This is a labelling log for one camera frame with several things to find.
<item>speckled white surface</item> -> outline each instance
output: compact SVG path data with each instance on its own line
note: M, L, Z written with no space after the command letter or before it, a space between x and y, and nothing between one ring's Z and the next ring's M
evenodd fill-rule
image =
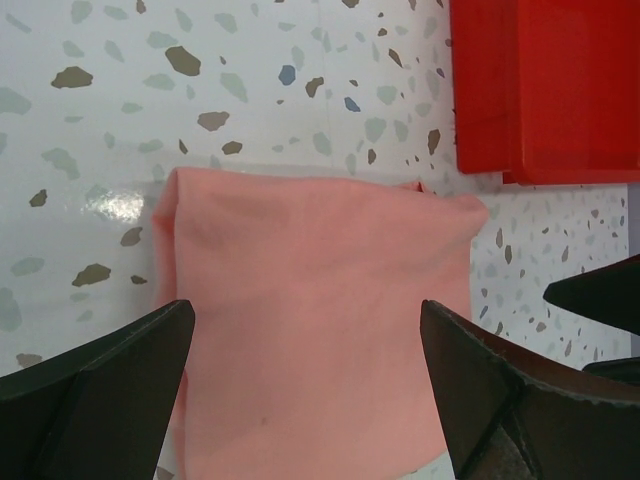
M628 256L626 187L460 175L449 36L448 0L5 0L0 374L148 311L149 214L178 165L477 193L474 320L575 367L628 355L627 334L542 300ZM73 286L93 264L109 277ZM158 476L175 471L166 452ZM416 476L452 478L448 459Z

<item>blue speckle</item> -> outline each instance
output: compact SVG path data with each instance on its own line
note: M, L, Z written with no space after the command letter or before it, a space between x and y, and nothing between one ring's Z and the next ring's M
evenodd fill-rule
M289 86L296 81L296 69L293 65L283 65L278 78L284 86Z
M345 97L344 106L347 107L347 110L350 112L361 112L360 107L356 102L353 101L351 97Z

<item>red container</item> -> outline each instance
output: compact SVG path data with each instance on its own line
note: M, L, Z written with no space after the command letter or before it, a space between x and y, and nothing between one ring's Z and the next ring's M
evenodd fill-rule
M451 0L458 168L640 181L640 0Z

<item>pink cloth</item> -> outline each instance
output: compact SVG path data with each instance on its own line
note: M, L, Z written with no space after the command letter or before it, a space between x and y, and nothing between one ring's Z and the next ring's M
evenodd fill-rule
M156 303L197 315L186 479L395 479L442 454L420 307L470 316L486 216L419 183L174 171L153 233Z

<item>pink fabric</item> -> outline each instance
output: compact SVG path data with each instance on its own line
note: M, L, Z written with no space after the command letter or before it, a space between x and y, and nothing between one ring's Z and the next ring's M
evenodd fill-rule
M192 168L154 214L157 304L196 331L174 411L187 480L395 479L446 447L420 306L464 317L474 197Z

